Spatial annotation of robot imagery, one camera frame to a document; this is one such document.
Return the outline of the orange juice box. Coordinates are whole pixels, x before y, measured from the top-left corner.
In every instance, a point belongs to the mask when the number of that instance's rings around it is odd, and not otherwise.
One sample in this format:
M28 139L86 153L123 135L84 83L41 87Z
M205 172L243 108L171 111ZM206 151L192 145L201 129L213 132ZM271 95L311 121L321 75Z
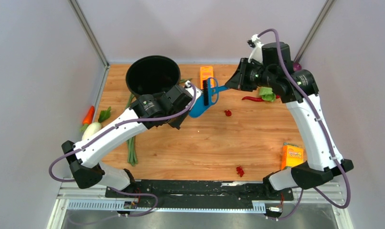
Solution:
M304 149L293 144L284 143L280 169L295 167L304 162Z

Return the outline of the black plastic bin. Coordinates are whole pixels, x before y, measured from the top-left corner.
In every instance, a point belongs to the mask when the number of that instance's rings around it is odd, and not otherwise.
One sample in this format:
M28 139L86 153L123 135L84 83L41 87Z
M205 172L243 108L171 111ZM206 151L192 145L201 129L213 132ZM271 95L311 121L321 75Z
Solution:
M134 62L127 70L127 88L136 97L169 91L181 79L178 64L165 56L151 55Z

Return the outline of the yellow orange carton box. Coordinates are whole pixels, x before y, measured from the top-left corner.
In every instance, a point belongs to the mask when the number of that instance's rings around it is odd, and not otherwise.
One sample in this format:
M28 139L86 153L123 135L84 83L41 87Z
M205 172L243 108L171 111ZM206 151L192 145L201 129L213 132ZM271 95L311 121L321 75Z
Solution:
M203 89L204 80L207 80L210 77L214 77L213 66L201 66L200 67L200 88Z

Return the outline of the red paper scrap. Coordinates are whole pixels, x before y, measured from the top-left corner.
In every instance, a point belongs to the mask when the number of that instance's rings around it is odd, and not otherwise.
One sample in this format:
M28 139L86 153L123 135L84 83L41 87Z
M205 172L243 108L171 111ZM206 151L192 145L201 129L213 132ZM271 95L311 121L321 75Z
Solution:
M232 112L230 110L224 110L226 116L231 116Z
M238 174L240 177L242 177L242 176L245 174L245 172L244 172L242 166L236 167L236 172L237 172L237 174Z

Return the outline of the orange carrot at left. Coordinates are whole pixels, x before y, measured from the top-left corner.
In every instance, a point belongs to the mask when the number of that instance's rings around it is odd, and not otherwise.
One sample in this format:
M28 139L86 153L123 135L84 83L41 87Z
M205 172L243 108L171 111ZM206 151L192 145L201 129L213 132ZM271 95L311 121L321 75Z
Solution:
M88 128L88 126L93 122L94 113L95 113L95 107L91 106L82 121L82 127L80 128L81 132L84 132Z

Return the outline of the white radish with leaves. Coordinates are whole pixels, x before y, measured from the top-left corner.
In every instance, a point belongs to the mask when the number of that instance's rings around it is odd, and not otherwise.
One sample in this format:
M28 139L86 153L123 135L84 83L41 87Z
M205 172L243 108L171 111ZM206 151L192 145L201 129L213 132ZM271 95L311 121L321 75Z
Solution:
M88 139L90 136L92 136L93 134L95 134L99 130L101 130L102 122L107 120L110 116L111 116L111 106L106 110L102 110L100 112L100 115L99 115L97 121L95 121L95 122L93 121L88 126L88 128L84 132L82 132L83 133L82 140Z

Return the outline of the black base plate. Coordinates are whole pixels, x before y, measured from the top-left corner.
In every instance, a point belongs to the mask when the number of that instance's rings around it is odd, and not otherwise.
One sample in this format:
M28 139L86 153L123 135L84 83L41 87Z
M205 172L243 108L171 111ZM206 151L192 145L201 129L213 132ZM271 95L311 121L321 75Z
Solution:
M259 182L143 179L132 190L156 195L159 208L250 209L253 201L294 199L289 188L271 193Z

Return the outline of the napa cabbage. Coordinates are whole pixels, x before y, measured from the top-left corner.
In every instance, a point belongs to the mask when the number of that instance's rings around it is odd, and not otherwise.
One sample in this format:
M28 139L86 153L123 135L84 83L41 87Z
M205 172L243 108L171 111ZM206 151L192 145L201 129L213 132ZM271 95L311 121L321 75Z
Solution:
M266 102L273 102L277 98L277 96L274 94L272 88L270 88L270 87L260 87L258 94L259 94L260 98Z

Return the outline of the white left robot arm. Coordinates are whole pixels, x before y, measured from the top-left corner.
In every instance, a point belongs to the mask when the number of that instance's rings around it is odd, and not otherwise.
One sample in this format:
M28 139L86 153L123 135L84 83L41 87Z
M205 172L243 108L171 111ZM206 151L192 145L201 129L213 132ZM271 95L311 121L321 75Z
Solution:
M169 124L179 128L202 91L190 81L167 92L139 96L117 119L79 142L66 142L67 161L80 189L94 185L115 188L125 198L133 196L136 185L126 169L106 165L102 159L132 137L152 127Z

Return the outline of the aluminium frame rail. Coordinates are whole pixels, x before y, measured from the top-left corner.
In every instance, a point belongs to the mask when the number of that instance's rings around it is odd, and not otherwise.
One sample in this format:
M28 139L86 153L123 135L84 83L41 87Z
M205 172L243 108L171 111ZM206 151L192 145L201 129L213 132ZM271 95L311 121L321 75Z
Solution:
M353 227L345 209L329 204L315 190L290 188L268 194L259 181L200 181L200 180L138 180L136 191L144 196L127 196L111 188L95 185L80 189L76 184L61 185L47 227L60 229L69 210L99 210L121 212L181 212L181 213L238 213L272 215L278 208L287 214L290 205L296 215L305 208L317 217L332 220L340 229Z

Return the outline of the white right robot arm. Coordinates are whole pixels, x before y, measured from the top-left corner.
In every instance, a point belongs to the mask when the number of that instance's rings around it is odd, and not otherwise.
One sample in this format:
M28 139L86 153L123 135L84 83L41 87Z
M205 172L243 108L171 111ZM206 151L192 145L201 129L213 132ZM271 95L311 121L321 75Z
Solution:
M281 194L282 189L314 188L352 170L352 160L344 159L333 141L327 142L331 140L331 135L327 127L322 128L319 124L324 119L316 81L308 70L293 70L289 45L284 42L250 42L249 45L253 48L252 53L248 58L241 58L236 72L225 86L248 92L261 86L272 88L293 116L307 153L305 162L267 175L263 179L263 195L273 200ZM296 86L280 66L278 45L281 47L283 63Z

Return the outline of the blue plastic dustpan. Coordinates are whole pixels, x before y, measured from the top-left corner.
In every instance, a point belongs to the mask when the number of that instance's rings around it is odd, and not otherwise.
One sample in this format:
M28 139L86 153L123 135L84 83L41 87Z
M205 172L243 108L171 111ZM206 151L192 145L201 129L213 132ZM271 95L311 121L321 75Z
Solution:
M208 89L196 89L197 95L194 104L190 109L189 116L198 118L210 107L210 98Z

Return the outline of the purple onion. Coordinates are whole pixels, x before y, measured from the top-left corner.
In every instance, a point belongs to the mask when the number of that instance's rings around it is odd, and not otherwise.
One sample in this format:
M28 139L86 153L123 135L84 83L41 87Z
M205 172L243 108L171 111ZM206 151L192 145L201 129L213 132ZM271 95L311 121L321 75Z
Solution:
M293 63L293 70L295 72L302 70L302 66L298 62Z

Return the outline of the red chili pepper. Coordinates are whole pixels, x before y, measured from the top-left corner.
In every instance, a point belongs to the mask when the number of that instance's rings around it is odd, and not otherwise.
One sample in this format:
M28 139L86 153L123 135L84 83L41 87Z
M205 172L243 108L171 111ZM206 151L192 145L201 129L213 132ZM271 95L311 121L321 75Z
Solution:
M263 97L252 97L252 96L245 96L243 97L241 100L249 100L249 101L253 101L253 102L273 102L277 99L279 99L280 96L279 95L276 95L276 96L266 96L265 98Z

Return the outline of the blue hand brush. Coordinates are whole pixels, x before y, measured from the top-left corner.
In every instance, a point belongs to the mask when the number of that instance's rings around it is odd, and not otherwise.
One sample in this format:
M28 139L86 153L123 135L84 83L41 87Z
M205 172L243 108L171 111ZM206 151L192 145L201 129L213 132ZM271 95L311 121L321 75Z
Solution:
M203 80L203 104L204 106L215 105L219 100L219 93L229 90L225 85L219 86L217 79L209 77Z

